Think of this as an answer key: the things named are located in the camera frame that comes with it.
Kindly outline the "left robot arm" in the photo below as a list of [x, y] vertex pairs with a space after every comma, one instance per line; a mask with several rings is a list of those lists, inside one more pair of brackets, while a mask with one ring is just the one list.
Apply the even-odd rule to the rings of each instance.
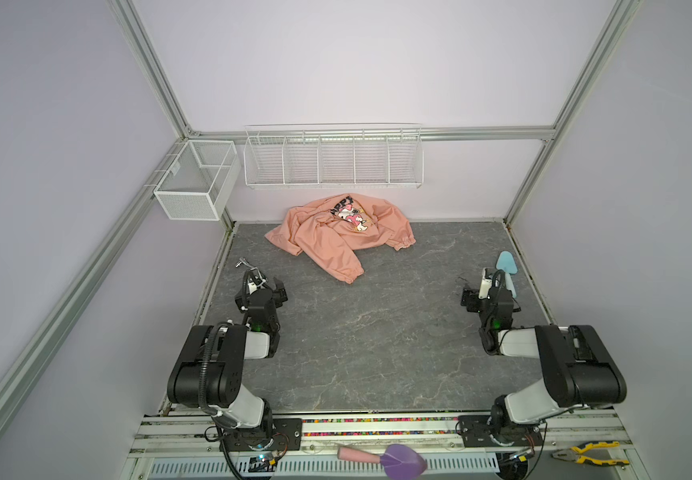
[[167, 383], [167, 399], [198, 408], [223, 430], [273, 435], [273, 416], [267, 400], [243, 384], [247, 360], [274, 357], [280, 343], [277, 310], [288, 300], [284, 283], [250, 287], [246, 275], [235, 301], [240, 322], [191, 328]]

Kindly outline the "pink zip jacket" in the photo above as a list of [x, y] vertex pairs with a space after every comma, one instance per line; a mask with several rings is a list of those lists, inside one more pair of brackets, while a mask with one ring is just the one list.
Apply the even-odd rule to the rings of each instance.
[[396, 205], [356, 193], [293, 207], [265, 238], [293, 256], [307, 255], [346, 284], [364, 274], [358, 250], [386, 245], [400, 251], [416, 243], [410, 221]]

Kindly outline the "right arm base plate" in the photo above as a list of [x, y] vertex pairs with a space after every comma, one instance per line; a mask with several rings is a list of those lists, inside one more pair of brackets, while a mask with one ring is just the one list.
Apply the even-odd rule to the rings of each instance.
[[467, 448], [536, 447], [543, 444], [544, 438], [538, 425], [498, 426], [489, 414], [461, 415], [455, 432]]

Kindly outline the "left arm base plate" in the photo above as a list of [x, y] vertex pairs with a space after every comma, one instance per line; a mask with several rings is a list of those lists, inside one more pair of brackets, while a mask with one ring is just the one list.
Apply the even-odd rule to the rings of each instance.
[[224, 432], [223, 440], [230, 452], [298, 451], [303, 439], [300, 417], [274, 417], [252, 429], [232, 429]]

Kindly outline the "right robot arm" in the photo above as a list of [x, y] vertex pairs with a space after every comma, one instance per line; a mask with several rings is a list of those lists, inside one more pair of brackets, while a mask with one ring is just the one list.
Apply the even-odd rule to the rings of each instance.
[[536, 359], [541, 378], [498, 397], [488, 425], [492, 433], [509, 427], [536, 426], [579, 408], [622, 403], [628, 395], [624, 376], [596, 329], [554, 324], [515, 328], [516, 301], [509, 289], [463, 288], [461, 305], [480, 319], [478, 333], [491, 356]]

